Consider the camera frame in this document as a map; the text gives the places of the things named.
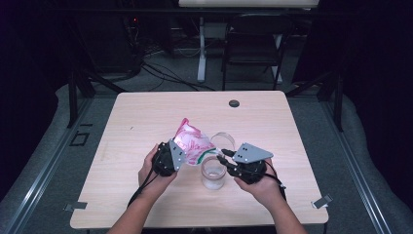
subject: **hand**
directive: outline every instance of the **hand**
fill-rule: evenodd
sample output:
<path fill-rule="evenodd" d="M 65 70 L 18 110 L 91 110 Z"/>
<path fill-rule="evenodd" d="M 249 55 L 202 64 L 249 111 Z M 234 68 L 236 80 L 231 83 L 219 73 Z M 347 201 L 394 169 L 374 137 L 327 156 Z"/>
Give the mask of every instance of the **hand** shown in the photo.
<path fill-rule="evenodd" d="M 139 176 L 139 186 L 142 185 L 143 181 L 148 177 L 149 172 L 152 169 L 152 158 L 158 151 L 158 144 L 148 153 L 143 162 L 142 169 L 140 169 Z M 152 173 L 148 181 L 151 181 L 143 190 L 139 196 L 147 197 L 155 202 L 167 189 L 168 185 L 176 178 L 176 173 L 171 176 L 160 176 Z"/>
<path fill-rule="evenodd" d="M 273 166 L 271 159 L 266 159 L 265 161 Z M 268 165 L 266 173 L 275 176 L 273 170 Z M 273 178 L 264 176 L 260 181 L 252 184 L 246 184 L 238 177 L 234 177 L 234 181 L 242 190 L 252 194 L 252 196 L 268 210 L 270 210 L 271 206 L 274 205 L 275 202 L 278 202 L 280 198 L 284 201 L 280 193 L 279 185 Z"/>

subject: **black chair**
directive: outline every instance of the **black chair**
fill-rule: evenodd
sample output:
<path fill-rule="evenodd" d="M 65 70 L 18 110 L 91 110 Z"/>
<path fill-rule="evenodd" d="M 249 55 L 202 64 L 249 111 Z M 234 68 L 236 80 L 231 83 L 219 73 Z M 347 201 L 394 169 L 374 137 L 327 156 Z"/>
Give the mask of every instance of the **black chair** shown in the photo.
<path fill-rule="evenodd" d="M 227 82 L 227 65 L 277 66 L 273 90 L 282 66 L 285 42 L 294 29 L 294 23 L 287 16 L 269 14 L 242 14 L 232 18 L 225 31 L 225 48 L 221 71 L 222 90 Z M 277 47 L 276 35 L 282 37 Z"/>

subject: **plastic bag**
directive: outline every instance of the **plastic bag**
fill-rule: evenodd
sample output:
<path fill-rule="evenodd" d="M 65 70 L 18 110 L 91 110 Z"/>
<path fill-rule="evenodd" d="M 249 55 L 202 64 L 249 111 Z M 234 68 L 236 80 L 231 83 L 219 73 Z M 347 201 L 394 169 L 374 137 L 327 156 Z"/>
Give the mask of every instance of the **plastic bag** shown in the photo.
<path fill-rule="evenodd" d="M 205 134 L 189 125 L 187 118 L 182 120 L 173 141 L 185 151 L 186 163 L 193 166 L 201 164 L 205 155 L 215 149 Z"/>

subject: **gray carpet floor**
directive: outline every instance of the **gray carpet floor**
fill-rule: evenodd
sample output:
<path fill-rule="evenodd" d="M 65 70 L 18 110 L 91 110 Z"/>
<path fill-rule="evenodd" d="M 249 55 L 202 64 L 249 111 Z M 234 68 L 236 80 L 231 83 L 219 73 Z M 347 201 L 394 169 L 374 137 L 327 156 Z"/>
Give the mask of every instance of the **gray carpet floor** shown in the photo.
<path fill-rule="evenodd" d="M 221 87 L 221 72 L 219 41 L 208 47 L 206 62 L 206 81 L 203 85 L 215 90 Z M 282 84 L 279 89 L 293 89 L 291 78 L 295 64 L 303 46 L 303 38 L 293 38 L 288 46 L 284 66 L 282 68 Z M 175 50 L 175 55 L 157 53 L 147 57 L 145 61 L 163 70 L 172 71 L 187 82 L 197 84 L 198 54 L 196 50 Z M 262 69 L 234 68 L 232 77 L 250 80 L 262 78 L 266 83 L 234 83 L 228 85 L 228 90 L 271 90 L 271 73 L 262 73 Z M 130 92 L 182 92 L 194 91 L 191 87 L 180 83 L 162 81 L 147 71 L 142 70 L 137 76 L 121 82 L 116 82 Z M 61 154 L 56 162 L 56 169 L 51 173 L 51 179 L 46 182 L 46 189 L 39 194 L 27 219 L 20 220 L 21 233 L 84 233 L 85 230 L 75 230 L 69 225 L 72 213 L 64 211 L 67 203 L 77 201 L 83 183 L 91 165 L 94 153 L 109 117 L 115 94 L 106 87 L 94 83 L 97 95 L 93 99 L 79 96 L 80 106 L 85 106 L 81 118 L 72 130 L 66 129 L 69 117 L 67 87 L 57 91 L 59 106 L 55 119 L 42 141 L 27 163 L 15 185 L 0 204 L 0 233 L 6 232 L 14 220 L 20 204 L 36 181 L 36 176 L 44 170 L 51 157 Z M 291 97 L 288 102 L 291 107 L 298 130 L 304 142 L 307 154 L 313 167 L 319 189 L 322 195 L 330 194 L 333 202 L 327 208 L 329 221 L 327 233 L 380 233 L 372 222 L 371 214 L 365 207 L 362 196 L 346 163 L 346 151 L 342 142 L 331 125 L 328 111 L 329 103 L 318 102 L 315 98 L 317 88 L 312 88 L 300 97 Z M 393 233 L 413 233 L 413 214 L 392 193 L 386 181 L 372 164 L 366 149 L 362 125 L 351 101 L 344 99 L 343 107 L 344 133 L 340 134 L 347 141 L 369 189 L 377 199 L 377 205 Z M 84 146 L 70 146 L 74 133 L 89 133 Z M 309 233 L 322 233 L 322 225 L 306 225 Z M 107 230 L 91 230 L 92 233 L 104 233 Z M 204 233 L 204 230 L 167 229 L 145 230 L 146 233 Z M 212 230 L 213 233 L 274 233 L 273 227 L 223 228 Z"/>

